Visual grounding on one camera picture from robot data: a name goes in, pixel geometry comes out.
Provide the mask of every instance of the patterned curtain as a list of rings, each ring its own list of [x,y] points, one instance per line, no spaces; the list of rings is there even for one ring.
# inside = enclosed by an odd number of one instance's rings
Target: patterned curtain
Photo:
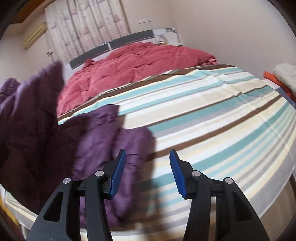
[[[56,0],[45,14],[51,41],[65,63],[130,34],[119,0]]]

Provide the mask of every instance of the blue gripper pad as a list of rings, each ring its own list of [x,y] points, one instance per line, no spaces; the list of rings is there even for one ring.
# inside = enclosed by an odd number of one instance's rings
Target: blue gripper pad
[[[110,188],[109,194],[112,198],[118,192],[119,184],[120,184],[120,181],[122,178],[122,174],[123,174],[125,165],[126,165],[126,152],[123,151],[121,153],[121,155],[119,156],[118,164],[117,164],[116,169],[114,171],[114,175],[111,178],[111,188]]]
[[[184,175],[182,174],[181,168],[178,163],[180,159],[176,155],[177,155],[176,151],[173,151],[173,150],[170,151],[170,167],[172,168],[179,193],[182,195],[183,198],[186,198],[187,196],[186,180]]]

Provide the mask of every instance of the ceiling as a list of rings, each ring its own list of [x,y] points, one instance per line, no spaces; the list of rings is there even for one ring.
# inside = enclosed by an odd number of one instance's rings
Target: ceiling
[[[22,23],[45,0],[29,0],[13,18],[11,23]]]

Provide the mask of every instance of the mattress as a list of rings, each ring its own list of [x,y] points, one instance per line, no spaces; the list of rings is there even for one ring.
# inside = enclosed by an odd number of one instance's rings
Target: mattress
[[[273,204],[295,167],[296,110],[277,91],[229,65],[165,72],[106,91],[59,118],[120,105],[124,128],[146,126],[156,138],[143,169],[139,207],[113,240],[183,237],[190,200],[178,193],[169,151],[209,178],[232,177],[259,217]],[[37,215],[8,192],[5,204],[31,228]],[[86,240],[86,230],[81,230]]]
[[[286,94],[282,87],[265,78],[262,81],[272,87],[276,92],[283,96],[294,108],[296,108],[295,102]]]

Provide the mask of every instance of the purple comforter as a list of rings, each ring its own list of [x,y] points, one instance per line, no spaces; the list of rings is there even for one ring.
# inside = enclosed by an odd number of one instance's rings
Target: purple comforter
[[[58,126],[57,98],[63,85],[62,66],[56,63],[24,84],[8,79],[0,88],[0,184],[38,214],[65,177],[87,178],[123,148],[127,162],[118,194],[105,201],[110,227],[118,227],[134,209],[137,181],[153,137],[147,128],[121,128],[117,105]],[[83,199],[80,219],[85,227]]]

